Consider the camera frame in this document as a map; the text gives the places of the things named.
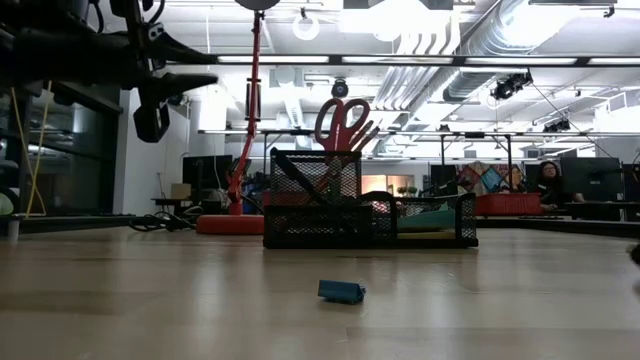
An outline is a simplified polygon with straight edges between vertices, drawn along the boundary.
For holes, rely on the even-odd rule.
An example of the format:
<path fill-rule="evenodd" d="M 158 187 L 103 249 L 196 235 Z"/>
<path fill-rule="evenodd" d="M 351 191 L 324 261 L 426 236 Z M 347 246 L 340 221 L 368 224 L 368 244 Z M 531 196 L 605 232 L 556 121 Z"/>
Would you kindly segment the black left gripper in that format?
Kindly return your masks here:
<path fill-rule="evenodd" d="M 125 75 L 123 89 L 138 91 L 140 106 L 133 119 L 138 138 L 146 143 L 158 143 L 169 128 L 166 101 L 176 95 L 200 87 L 214 85 L 218 77 L 207 74 L 155 75 L 160 60 L 185 64 L 215 64 L 216 56 L 196 51 L 164 33 L 158 22 L 165 0 L 150 20 L 144 20 L 143 11 L 153 7 L 154 0 L 108 0 L 111 13 L 125 20 L 126 30 L 108 34 L 116 44 L 118 61 Z"/>

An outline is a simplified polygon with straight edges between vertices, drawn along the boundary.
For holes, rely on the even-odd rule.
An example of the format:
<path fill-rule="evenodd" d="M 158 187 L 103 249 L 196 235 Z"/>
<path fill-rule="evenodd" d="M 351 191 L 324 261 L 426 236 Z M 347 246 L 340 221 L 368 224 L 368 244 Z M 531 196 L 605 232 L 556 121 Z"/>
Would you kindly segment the red grey scissors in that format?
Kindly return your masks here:
<path fill-rule="evenodd" d="M 361 107 L 362 113 L 352 125 L 348 124 L 348 112 L 354 107 Z M 329 110 L 333 108 L 329 133 L 327 136 L 322 135 L 322 125 L 325 116 Z M 370 105 L 364 99 L 352 99 L 347 102 L 338 98 L 326 101 L 319 110 L 314 129 L 316 142 L 323 146 L 326 152 L 351 152 L 349 150 L 349 142 L 355 133 L 368 121 L 370 114 Z"/>

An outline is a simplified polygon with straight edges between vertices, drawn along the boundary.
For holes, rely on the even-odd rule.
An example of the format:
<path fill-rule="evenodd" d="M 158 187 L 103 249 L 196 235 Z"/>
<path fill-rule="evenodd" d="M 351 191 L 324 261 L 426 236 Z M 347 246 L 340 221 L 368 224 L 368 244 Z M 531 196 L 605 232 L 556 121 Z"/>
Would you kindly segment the black mesh desk organizer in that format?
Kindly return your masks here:
<path fill-rule="evenodd" d="M 298 169 L 331 205 L 313 201 L 270 156 L 269 202 L 264 208 L 267 248 L 282 249 L 458 249 L 479 245 L 476 197 L 472 193 L 439 197 L 396 197 L 388 191 L 364 192 L 359 152 L 301 151 L 291 156 Z M 455 209 L 456 240 L 403 240 L 398 207 L 405 202 L 447 202 Z"/>

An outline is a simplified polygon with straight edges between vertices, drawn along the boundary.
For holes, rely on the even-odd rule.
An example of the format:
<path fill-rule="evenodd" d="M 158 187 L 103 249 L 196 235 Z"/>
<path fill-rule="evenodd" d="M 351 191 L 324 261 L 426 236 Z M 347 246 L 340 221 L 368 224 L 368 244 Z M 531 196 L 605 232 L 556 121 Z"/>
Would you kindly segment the teal sticky note pad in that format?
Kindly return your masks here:
<path fill-rule="evenodd" d="M 405 202 L 398 207 L 397 227 L 403 231 L 439 231 L 455 227 L 456 212 L 447 202 Z"/>

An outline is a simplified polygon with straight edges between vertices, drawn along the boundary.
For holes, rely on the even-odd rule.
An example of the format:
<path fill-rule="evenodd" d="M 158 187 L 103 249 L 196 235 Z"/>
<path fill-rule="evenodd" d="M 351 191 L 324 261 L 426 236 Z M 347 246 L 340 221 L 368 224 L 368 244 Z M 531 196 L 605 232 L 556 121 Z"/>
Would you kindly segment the pale yellow sticky note pad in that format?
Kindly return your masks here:
<path fill-rule="evenodd" d="M 398 239 L 403 240 L 456 240 L 456 234 L 454 232 L 411 232 L 411 233 L 399 233 Z"/>

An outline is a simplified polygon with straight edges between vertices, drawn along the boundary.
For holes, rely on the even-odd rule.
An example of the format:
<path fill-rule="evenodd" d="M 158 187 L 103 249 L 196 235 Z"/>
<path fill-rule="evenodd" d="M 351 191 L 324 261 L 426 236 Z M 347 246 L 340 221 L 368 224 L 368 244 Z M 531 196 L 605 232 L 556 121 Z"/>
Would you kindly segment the blue binder clip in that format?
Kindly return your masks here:
<path fill-rule="evenodd" d="M 329 302 L 358 304 L 364 300 L 366 288 L 359 283 L 320 280 L 318 296 Z"/>

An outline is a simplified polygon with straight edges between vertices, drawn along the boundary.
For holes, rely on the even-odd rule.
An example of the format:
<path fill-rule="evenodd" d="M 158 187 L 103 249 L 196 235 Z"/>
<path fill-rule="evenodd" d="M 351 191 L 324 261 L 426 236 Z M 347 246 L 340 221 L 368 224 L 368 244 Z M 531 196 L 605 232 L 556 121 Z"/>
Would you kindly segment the black monitor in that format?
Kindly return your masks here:
<path fill-rule="evenodd" d="M 617 158 L 563 158 L 560 167 L 563 188 L 587 201 L 615 201 L 624 192 Z"/>

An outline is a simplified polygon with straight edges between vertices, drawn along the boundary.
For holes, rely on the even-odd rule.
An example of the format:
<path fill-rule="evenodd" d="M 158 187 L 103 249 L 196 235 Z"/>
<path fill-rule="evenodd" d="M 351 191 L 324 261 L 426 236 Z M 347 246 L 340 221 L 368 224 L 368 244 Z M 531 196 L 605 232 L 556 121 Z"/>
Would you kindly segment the overhead LED light bar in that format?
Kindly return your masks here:
<path fill-rule="evenodd" d="M 640 68 L 640 56 L 262 55 L 260 64 L 479 68 Z"/>

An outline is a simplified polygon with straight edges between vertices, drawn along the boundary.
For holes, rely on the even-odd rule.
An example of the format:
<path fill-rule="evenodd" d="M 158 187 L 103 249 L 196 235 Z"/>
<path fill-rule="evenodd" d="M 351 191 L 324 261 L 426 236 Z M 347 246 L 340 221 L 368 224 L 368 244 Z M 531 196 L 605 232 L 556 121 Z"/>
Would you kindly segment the person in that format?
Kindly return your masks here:
<path fill-rule="evenodd" d="M 539 164 L 535 192 L 539 194 L 543 212 L 561 210 L 568 203 L 585 202 L 582 193 L 572 193 L 564 189 L 559 167 L 552 161 Z"/>

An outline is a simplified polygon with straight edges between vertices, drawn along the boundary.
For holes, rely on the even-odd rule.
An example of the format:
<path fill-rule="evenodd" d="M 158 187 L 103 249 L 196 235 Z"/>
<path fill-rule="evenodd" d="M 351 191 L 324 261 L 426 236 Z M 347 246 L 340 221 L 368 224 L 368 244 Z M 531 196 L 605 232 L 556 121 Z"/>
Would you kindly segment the red bin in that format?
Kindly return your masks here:
<path fill-rule="evenodd" d="M 496 193 L 476 198 L 477 216 L 525 216 L 542 213 L 537 193 Z"/>

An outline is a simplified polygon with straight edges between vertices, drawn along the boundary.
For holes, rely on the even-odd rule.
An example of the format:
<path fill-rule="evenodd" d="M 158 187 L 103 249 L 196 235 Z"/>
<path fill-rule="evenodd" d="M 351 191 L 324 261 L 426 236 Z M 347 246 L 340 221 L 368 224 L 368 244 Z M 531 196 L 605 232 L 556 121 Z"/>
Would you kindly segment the red desk lamp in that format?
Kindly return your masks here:
<path fill-rule="evenodd" d="M 259 60 L 261 54 L 262 20 L 268 9 L 281 0 L 234 0 L 242 7 L 253 11 L 253 45 L 251 58 L 251 76 L 248 79 L 247 115 L 248 126 L 245 144 L 237 166 L 229 179 L 228 214 L 201 215 L 196 222 L 196 232 L 206 235 L 261 235 L 264 232 L 264 217 L 245 215 L 243 212 L 242 184 L 245 168 L 249 164 L 249 154 L 257 133 L 260 108 Z"/>

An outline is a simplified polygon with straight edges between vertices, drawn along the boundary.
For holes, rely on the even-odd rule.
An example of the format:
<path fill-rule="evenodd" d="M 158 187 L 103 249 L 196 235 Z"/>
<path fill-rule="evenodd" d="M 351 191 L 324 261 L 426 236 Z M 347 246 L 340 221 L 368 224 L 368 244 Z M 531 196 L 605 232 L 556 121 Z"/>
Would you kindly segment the black ceiling spotlights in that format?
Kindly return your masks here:
<path fill-rule="evenodd" d="M 510 74 L 497 80 L 495 88 L 490 91 L 490 96 L 495 100 L 507 100 L 532 83 L 533 77 L 530 71 Z"/>

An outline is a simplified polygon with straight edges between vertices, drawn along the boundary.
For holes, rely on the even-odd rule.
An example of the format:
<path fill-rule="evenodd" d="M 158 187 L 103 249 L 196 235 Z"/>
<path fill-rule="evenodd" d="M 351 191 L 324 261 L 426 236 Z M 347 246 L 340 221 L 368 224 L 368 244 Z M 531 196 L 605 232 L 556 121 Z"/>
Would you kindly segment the colourful wall mural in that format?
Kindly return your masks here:
<path fill-rule="evenodd" d="M 475 161 L 457 165 L 456 183 L 459 191 L 477 196 L 527 191 L 525 174 L 516 164 L 509 166 Z"/>

